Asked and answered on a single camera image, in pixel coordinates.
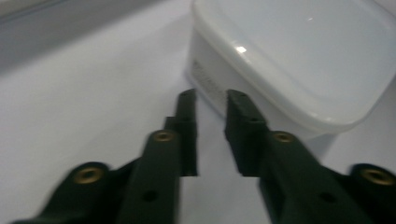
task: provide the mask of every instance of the mounting hole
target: mounting hole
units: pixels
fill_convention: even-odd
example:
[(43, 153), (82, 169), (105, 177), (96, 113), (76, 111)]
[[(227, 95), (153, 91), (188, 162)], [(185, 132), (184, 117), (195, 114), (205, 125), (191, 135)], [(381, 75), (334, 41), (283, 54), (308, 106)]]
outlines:
[(377, 185), (390, 186), (396, 183), (393, 176), (380, 170), (364, 169), (361, 171), (361, 175)]
[(276, 133), (274, 138), (282, 143), (290, 143), (293, 141), (293, 136), (289, 133)]
[(174, 138), (174, 135), (169, 132), (159, 132), (154, 135), (154, 140), (157, 142), (168, 142)]
[(146, 191), (142, 196), (142, 200), (148, 203), (152, 203), (157, 199), (158, 199), (158, 193), (155, 190)]
[(74, 176), (77, 184), (91, 184), (98, 181), (103, 176), (103, 170), (96, 167), (88, 167), (78, 171)]
[(334, 195), (328, 193), (328, 192), (322, 192), (319, 194), (319, 198), (323, 200), (326, 203), (336, 203), (337, 198), (335, 198)]

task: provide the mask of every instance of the plastic food container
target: plastic food container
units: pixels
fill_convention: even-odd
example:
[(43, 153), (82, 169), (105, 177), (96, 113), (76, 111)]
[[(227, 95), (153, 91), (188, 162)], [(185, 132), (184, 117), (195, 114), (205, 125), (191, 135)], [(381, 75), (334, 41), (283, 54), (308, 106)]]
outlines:
[(373, 0), (196, 0), (187, 74), (224, 115), (250, 95), (275, 130), (359, 124), (396, 73), (396, 20)]

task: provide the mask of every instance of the brass screw insert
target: brass screw insert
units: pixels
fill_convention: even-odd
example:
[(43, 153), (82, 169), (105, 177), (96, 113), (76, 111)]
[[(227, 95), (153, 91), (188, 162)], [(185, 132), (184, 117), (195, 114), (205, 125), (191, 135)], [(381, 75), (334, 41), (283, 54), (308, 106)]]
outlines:
[(361, 171), (361, 175), (377, 185), (391, 186), (396, 183), (393, 176), (380, 170), (365, 169)]
[(166, 131), (162, 131), (159, 133), (156, 133), (154, 135), (154, 140), (157, 142), (169, 142), (170, 140), (172, 140), (175, 136), (172, 133), (166, 132)]
[(91, 184), (98, 181), (103, 176), (103, 170), (96, 167), (88, 167), (78, 171), (74, 176), (77, 184)]
[(293, 135), (289, 133), (275, 133), (274, 138), (282, 143), (290, 143), (294, 140)]

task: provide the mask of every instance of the container lid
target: container lid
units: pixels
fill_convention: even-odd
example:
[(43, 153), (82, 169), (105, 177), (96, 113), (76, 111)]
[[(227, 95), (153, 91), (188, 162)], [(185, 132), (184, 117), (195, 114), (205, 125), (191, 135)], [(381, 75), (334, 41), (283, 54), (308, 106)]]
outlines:
[(373, 0), (196, 0), (192, 12), (246, 81), (311, 130), (358, 124), (396, 73), (396, 20)]

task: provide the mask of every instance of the translucent plastic box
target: translucent plastic box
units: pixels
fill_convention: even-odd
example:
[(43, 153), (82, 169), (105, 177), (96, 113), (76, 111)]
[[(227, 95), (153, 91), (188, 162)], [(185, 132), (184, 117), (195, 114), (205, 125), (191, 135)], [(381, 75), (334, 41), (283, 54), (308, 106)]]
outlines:
[(221, 113), (249, 94), (276, 130), (359, 124), (396, 73), (396, 20), (373, 0), (196, 0), (188, 76)]

